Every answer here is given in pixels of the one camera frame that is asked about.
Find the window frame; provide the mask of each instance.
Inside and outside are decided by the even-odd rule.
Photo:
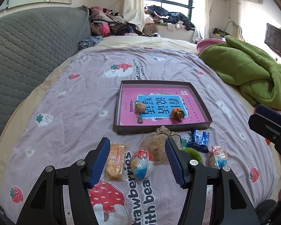
[[[194,8],[194,7],[192,7],[193,0],[188,0],[188,5],[185,5],[185,4],[182,4],[182,3],[168,1],[168,0],[147,0],[147,1],[161,2],[161,6],[162,6],[163,3],[168,3],[168,4],[171,4],[171,5],[176,5],[176,6],[188,8],[189,9],[188,19],[191,20],[192,9]]]

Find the television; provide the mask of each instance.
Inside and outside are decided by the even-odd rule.
[[[281,56],[281,29],[267,23],[264,43]]]

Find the orange object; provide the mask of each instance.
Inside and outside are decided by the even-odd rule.
[[[265,142],[269,145],[271,143],[271,141],[269,141],[268,139],[265,139]]]
[[[110,145],[110,152],[107,159],[106,173],[111,178],[121,178],[124,172],[125,146]]]
[[[185,116],[185,113],[184,113],[184,111],[182,111],[181,108],[177,107],[172,110],[173,119],[175,119],[179,122],[182,122],[182,120],[184,119],[184,116]]]

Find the beige blanket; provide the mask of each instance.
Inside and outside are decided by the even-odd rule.
[[[164,49],[179,49],[197,53],[196,45],[186,41],[171,40],[166,38],[146,38],[146,37],[107,37],[102,42],[92,48],[93,49],[106,49],[106,48],[118,48],[127,46],[141,46],[141,47],[154,47]],[[44,97],[46,91],[51,87],[52,83],[61,75],[67,65],[71,62],[72,58],[67,59],[63,64],[56,68],[47,79],[18,106],[15,112],[9,119],[5,129],[0,138],[0,187],[3,182],[3,176],[5,173],[5,167],[8,159],[13,151],[13,147],[16,144],[19,136],[23,132],[29,118],[32,115],[33,110],[39,105],[40,101]],[[249,113],[253,112],[253,106],[245,100],[239,93],[239,90],[235,87],[230,87],[236,96],[242,101]],[[273,149],[275,162],[277,165],[278,174],[281,176],[281,163],[278,153]],[[273,192],[273,198],[277,199],[277,193],[279,188]]]

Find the green blanket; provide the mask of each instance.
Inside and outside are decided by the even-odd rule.
[[[205,48],[199,58],[214,68],[222,81],[239,86],[252,105],[261,103],[281,110],[281,64],[265,51],[226,36],[226,43]]]

